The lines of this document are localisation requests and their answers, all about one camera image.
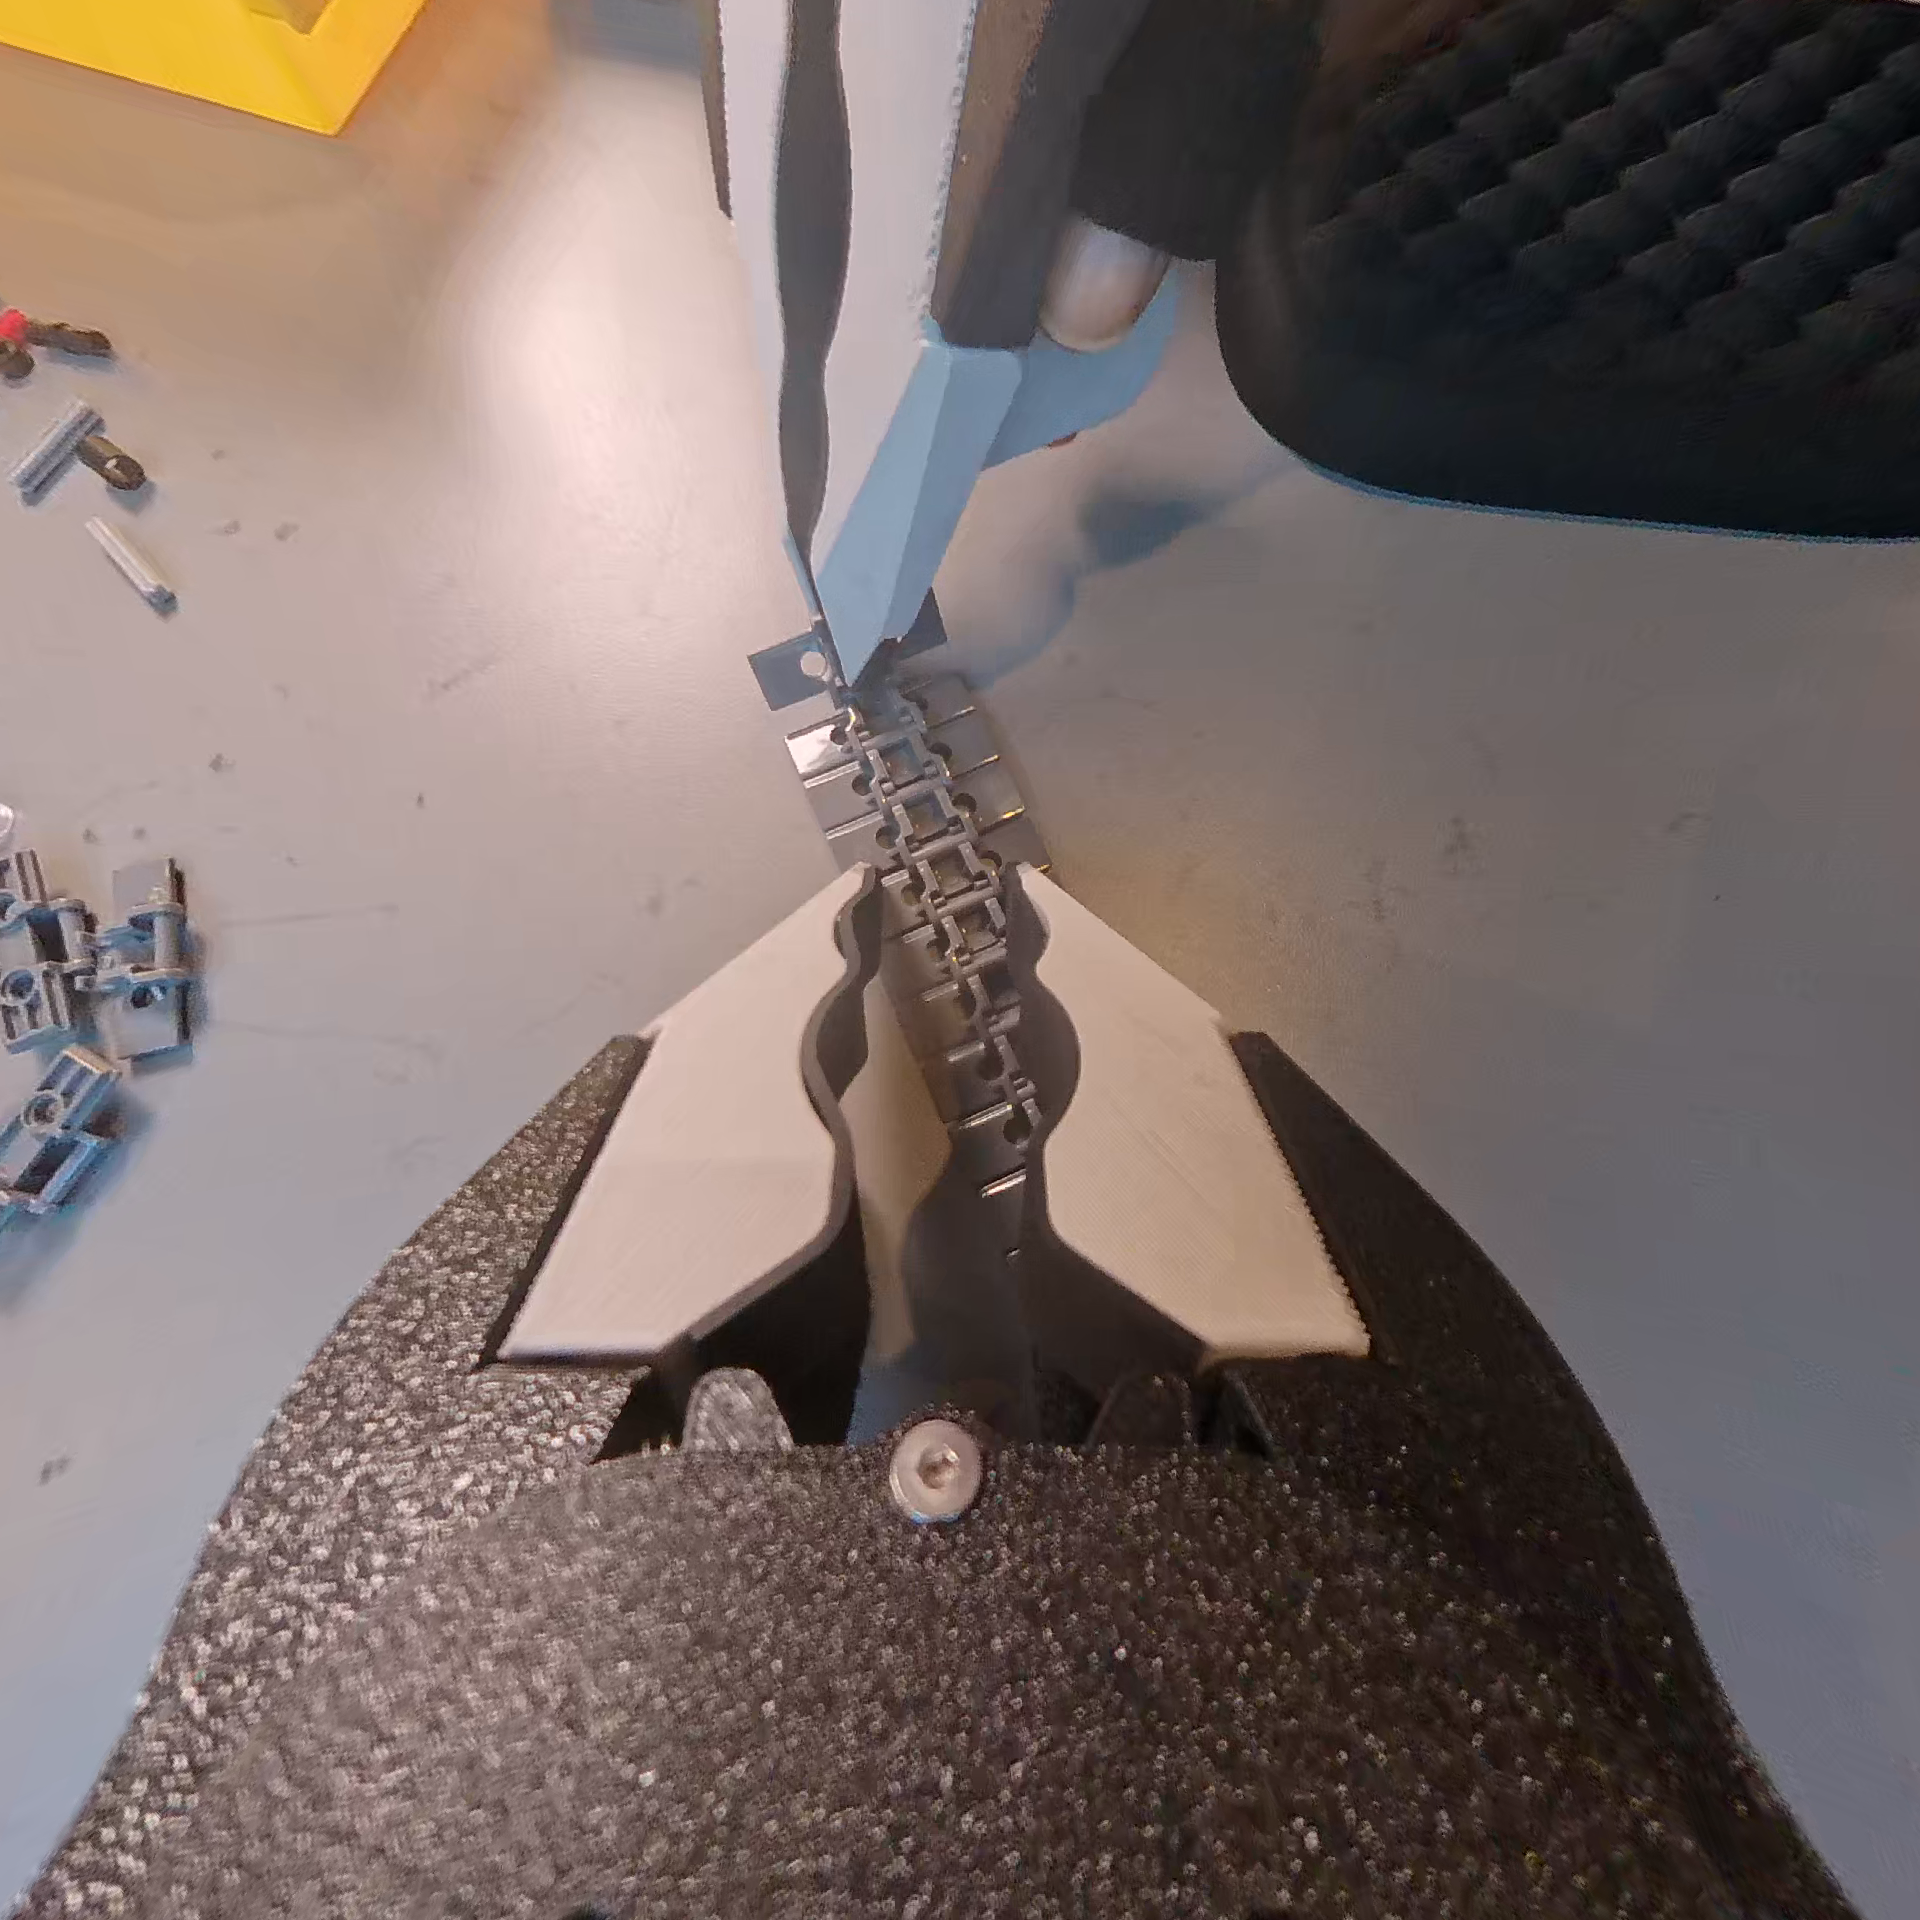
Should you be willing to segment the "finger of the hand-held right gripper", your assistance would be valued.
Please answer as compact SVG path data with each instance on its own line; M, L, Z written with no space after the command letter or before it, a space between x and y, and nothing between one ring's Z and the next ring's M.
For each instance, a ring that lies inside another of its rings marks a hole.
M768 388L784 540L816 620L829 476L826 365L846 291L852 146L837 2L722 2L716 74L728 212Z
M849 210L813 590L846 683L921 612L1024 372L1020 349L948 341L931 311L975 16L840 6Z

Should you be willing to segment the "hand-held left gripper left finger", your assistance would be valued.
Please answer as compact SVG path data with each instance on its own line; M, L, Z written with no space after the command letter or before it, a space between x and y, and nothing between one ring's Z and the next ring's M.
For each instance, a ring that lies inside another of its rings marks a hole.
M881 884L855 862L673 1001L496 1344L655 1361L736 1323L852 1218Z

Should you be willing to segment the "person's right hand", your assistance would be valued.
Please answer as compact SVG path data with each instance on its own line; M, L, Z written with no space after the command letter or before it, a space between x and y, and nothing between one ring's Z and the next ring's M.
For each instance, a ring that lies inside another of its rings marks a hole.
M1324 56L1316 2L1145 3L1083 109L1039 325L1118 343L1170 262L1210 262L1284 153Z

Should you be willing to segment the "grey desk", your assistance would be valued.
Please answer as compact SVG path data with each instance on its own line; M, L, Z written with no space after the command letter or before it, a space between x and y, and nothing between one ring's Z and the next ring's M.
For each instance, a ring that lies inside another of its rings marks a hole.
M206 946L4 1236L4 1904L323 1333L614 1035L831 870L697 37L431 3L339 137L4 51L4 299L152 491L4 485L4 804ZM1860 1911L1916 1915L1916 547L1352 491L1191 275L937 578L1066 888L1492 1256Z

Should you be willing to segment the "pile of grey track links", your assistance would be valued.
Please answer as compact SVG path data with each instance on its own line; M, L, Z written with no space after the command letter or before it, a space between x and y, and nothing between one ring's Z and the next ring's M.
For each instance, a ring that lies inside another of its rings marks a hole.
M110 878L110 909L49 881L39 856L1 860L1 1039L35 1078L4 1105L1 1223L63 1209L113 1142L132 1070L191 1043L198 941L180 865Z

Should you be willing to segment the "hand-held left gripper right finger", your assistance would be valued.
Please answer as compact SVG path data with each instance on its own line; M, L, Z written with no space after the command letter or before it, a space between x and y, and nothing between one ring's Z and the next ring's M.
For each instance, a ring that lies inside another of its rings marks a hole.
M1364 1358L1370 1330L1217 1009L1031 865L1011 875L1020 1314L1044 1365Z

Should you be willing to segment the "grey plastic track link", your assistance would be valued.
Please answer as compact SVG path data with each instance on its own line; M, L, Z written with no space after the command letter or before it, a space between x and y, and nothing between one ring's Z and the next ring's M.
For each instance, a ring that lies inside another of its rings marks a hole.
M936 594L929 590L902 636L888 636L869 656L852 668L835 645L834 630L819 607L796 636L763 645L748 656L748 665L768 708L797 708L819 698L837 698L847 690L872 690L888 681L902 661L929 653L948 641L948 628Z

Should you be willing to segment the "pile of small black red pins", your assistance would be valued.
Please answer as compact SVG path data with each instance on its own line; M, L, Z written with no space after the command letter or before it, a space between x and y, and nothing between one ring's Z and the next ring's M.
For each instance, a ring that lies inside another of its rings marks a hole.
M110 368L115 360L115 341L99 327L34 316L11 302L1 305L4 388L28 381L39 364ZM119 500L146 500L152 491L147 466L107 432L104 412L86 395L67 395L59 404L52 422L11 460L6 485L26 507L35 507L74 468L92 473ZM180 612L178 585L134 540L121 515L93 513L83 532L147 612L159 618Z

